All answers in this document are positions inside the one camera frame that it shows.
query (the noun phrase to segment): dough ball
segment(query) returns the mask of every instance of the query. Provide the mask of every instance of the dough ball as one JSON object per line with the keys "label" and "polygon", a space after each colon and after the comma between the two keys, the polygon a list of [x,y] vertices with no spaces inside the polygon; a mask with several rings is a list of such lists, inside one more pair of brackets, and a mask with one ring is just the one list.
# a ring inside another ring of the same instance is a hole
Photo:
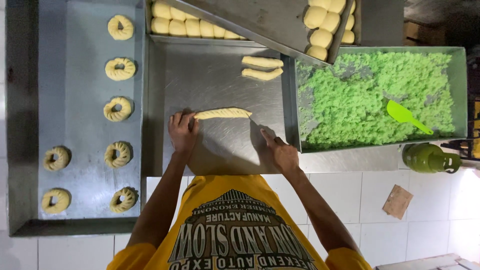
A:
{"label": "dough ball", "polygon": [[303,22],[310,29],[320,27],[327,16],[327,10],[321,7],[311,6],[308,8]]}
{"label": "dough ball", "polygon": [[357,7],[357,2],[355,0],[353,0],[352,8],[350,9],[350,14],[353,14],[356,7]]}
{"label": "dough ball", "polygon": [[308,4],[311,6],[321,7],[324,9],[328,9],[332,0],[308,0]]}
{"label": "dough ball", "polygon": [[355,17],[352,14],[350,14],[348,16],[347,25],[345,26],[345,30],[352,30],[354,24],[355,24]]}
{"label": "dough ball", "polygon": [[310,36],[310,43],[314,46],[320,46],[325,49],[332,44],[333,35],[325,29],[318,29]]}
{"label": "dough ball", "polygon": [[225,36],[223,37],[224,39],[240,39],[240,36],[233,33],[232,31],[225,31]]}
{"label": "dough ball", "polygon": [[200,20],[200,34],[203,38],[214,38],[213,24],[204,20]]}
{"label": "dough ball", "polygon": [[161,17],[168,20],[172,19],[172,15],[170,15],[170,6],[159,1],[155,1],[152,4],[152,14],[154,17]]}
{"label": "dough ball", "polygon": [[187,29],[187,36],[188,37],[196,37],[200,38],[202,35],[200,34],[200,21],[197,19],[187,19],[185,21],[185,28]]}
{"label": "dough ball", "polygon": [[343,9],[345,8],[346,0],[332,0],[328,11],[342,14]]}
{"label": "dough ball", "polygon": [[312,46],[310,49],[308,49],[307,55],[325,61],[325,59],[327,59],[327,49],[320,46]]}
{"label": "dough ball", "polygon": [[340,15],[338,15],[338,13],[335,13],[335,12],[329,12],[327,13],[327,16],[325,16],[324,22],[322,23],[320,28],[329,31],[332,34],[335,34],[339,25],[340,25]]}
{"label": "dough ball", "polygon": [[342,37],[342,43],[353,44],[354,41],[355,41],[355,34],[350,30],[345,30],[345,33],[343,33],[343,37]]}
{"label": "dough ball", "polygon": [[187,18],[187,20],[188,20],[188,19],[195,19],[195,20],[199,20],[199,18],[198,18],[198,17],[195,17],[195,16],[193,16],[193,15],[190,15],[190,14],[188,14],[188,13],[185,13],[185,18]]}
{"label": "dough ball", "polygon": [[155,34],[168,35],[168,26],[170,20],[162,17],[156,17],[152,19],[152,32]]}
{"label": "dough ball", "polygon": [[170,8],[170,15],[172,15],[172,19],[179,20],[184,22],[187,19],[187,15],[185,12],[178,10],[174,7]]}
{"label": "dough ball", "polygon": [[222,28],[222,27],[219,27],[217,25],[214,25],[213,26],[213,35],[215,36],[215,38],[223,39],[223,37],[225,36],[225,29]]}
{"label": "dough ball", "polygon": [[170,35],[174,37],[186,37],[187,29],[185,28],[185,23],[179,20],[172,20],[168,26],[168,31]]}

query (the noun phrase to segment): green gas cylinder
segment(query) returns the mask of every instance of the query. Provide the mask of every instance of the green gas cylinder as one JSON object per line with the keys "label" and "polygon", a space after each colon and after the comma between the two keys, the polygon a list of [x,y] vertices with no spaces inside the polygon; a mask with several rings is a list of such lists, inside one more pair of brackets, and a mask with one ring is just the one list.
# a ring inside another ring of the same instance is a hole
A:
{"label": "green gas cylinder", "polygon": [[402,159],[410,169],[421,173],[455,173],[462,164],[459,155],[444,153],[429,143],[406,145]]}

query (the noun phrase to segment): hand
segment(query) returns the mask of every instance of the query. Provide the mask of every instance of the hand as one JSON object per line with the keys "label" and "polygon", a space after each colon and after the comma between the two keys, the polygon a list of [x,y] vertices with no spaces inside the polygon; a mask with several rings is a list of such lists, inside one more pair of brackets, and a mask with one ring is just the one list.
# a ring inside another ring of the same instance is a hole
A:
{"label": "hand", "polygon": [[265,129],[260,129],[260,132],[262,132],[267,141],[267,146],[272,152],[275,167],[283,175],[300,169],[299,155],[295,147],[284,143],[280,137],[273,138]]}
{"label": "hand", "polygon": [[198,134],[198,119],[195,119],[192,130],[189,130],[188,123],[195,113],[182,115],[182,112],[176,112],[170,116],[168,121],[168,134],[172,141],[175,152],[190,157]]}

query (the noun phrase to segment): dough ring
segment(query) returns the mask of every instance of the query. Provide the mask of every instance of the dough ring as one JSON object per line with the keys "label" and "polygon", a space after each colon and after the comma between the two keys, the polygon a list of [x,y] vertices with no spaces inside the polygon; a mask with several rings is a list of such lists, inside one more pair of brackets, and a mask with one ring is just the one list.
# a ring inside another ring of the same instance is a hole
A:
{"label": "dough ring", "polygon": [[[58,158],[53,159],[53,155],[57,154]],[[67,167],[69,161],[67,150],[64,147],[54,147],[47,152],[45,152],[45,157],[43,158],[43,168],[49,171],[58,171]]]}
{"label": "dough ring", "polygon": [[[123,65],[123,68],[117,68],[117,65]],[[135,64],[128,58],[115,58],[108,61],[105,66],[105,73],[114,81],[123,81],[130,79],[135,73]]]}
{"label": "dough ring", "polygon": [[248,118],[252,115],[251,112],[240,109],[240,108],[223,108],[223,109],[216,109],[216,110],[206,110],[201,111],[194,115],[195,119],[209,119],[215,117],[221,118]]}
{"label": "dough ring", "polygon": [[[57,197],[57,203],[51,204],[53,197]],[[59,188],[52,188],[43,195],[42,209],[47,214],[58,214],[67,209],[70,204],[70,197],[68,192]]]}
{"label": "dough ring", "polygon": [[[119,203],[120,196],[124,196],[122,202]],[[124,187],[121,190],[115,192],[112,200],[110,201],[110,210],[115,213],[122,213],[132,208],[135,205],[135,193],[132,190]]]}
{"label": "dough ring", "polygon": [[[115,150],[120,152],[119,156],[116,159],[113,159],[113,154]],[[107,147],[105,152],[105,163],[112,169],[120,168],[125,166],[130,161],[130,149],[128,145],[121,142],[116,142]]]}
{"label": "dough ring", "polygon": [[[117,104],[121,105],[121,110],[112,111],[113,107],[115,107]],[[132,108],[130,106],[130,102],[124,97],[114,98],[109,104],[103,107],[103,115],[105,115],[105,117],[112,122],[119,122],[127,119],[131,112]]]}
{"label": "dough ring", "polygon": [[115,15],[108,22],[108,32],[114,40],[127,40],[133,36],[132,22],[123,15]]}

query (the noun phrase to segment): yellow t-shirt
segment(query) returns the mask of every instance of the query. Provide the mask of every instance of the yellow t-shirt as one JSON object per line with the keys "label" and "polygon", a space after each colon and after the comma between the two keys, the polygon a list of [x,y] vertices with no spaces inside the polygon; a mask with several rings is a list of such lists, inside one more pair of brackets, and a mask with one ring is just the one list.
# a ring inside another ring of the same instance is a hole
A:
{"label": "yellow t-shirt", "polygon": [[158,249],[130,246],[107,270],[367,270],[339,248],[324,262],[260,175],[197,176]]}

